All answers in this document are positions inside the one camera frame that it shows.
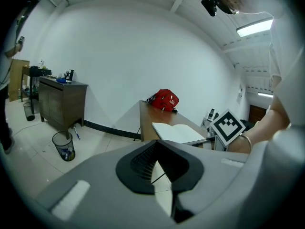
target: cabinet door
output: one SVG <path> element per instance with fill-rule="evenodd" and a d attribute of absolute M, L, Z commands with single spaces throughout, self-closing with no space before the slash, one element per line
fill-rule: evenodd
<path fill-rule="evenodd" d="M 50 116 L 49 109 L 49 86 L 40 83 L 39 84 L 39 109 L 40 113 L 44 116 Z"/>
<path fill-rule="evenodd" d="M 62 118 L 62 91 L 49 88 L 50 118 L 59 124 L 63 124 Z"/>

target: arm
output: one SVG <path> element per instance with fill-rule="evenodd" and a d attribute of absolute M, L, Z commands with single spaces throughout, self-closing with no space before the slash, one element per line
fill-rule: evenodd
<path fill-rule="evenodd" d="M 278 76 L 273 77 L 272 88 L 275 88 L 281 81 Z M 269 112 L 252 129 L 245 132 L 244 135 L 250 138 L 252 145 L 270 140 L 275 132 L 288 127 L 290 121 L 281 101 L 274 95 Z M 249 153 L 250 147 L 248 141 L 243 137 L 236 138 L 229 145 L 230 152 Z"/>
<path fill-rule="evenodd" d="M 16 53 L 20 52 L 21 50 L 22 50 L 22 44 L 19 43 L 15 47 L 13 47 L 12 49 L 5 52 L 5 55 L 6 55 L 6 57 L 11 58 L 14 55 L 16 55 Z"/>

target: jeans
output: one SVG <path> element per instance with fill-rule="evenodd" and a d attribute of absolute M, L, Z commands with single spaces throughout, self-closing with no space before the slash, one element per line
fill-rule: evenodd
<path fill-rule="evenodd" d="M 0 141 L 4 150 L 8 149 L 11 145 L 9 125 L 5 117 L 5 100 L 8 95 L 8 86 L 0 90 Z"/>

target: black baseboard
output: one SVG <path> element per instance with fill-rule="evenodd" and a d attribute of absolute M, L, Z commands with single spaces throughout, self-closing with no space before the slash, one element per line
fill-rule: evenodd
<path fill-rule="evenodd" d="M 118 129 L 106 127 L 103 125 L 95 124 L 93 122 L 85 120 L 85 126 L 90 127 L 92 129 L 101 131 L 101 132 L 106 132 L 109 134 L 113 135 L 119 135 L 119 136 L 124 136 L 124 137 L 129 137 L 129 138 L 135 138 L 141 140 L 141 134 L 133 133 L 133 132 L 126 132 L 126 131 L 121 131 Z"/>

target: red bag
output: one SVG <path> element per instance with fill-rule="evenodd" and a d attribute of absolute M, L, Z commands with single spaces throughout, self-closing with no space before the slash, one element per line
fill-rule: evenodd
<path fill-rule="evenodd" d="M 174 107 L 179 103 L 179 98 L 171 90 L 161 89 L 147 102 L 158 109 L 177 112 Z"/>

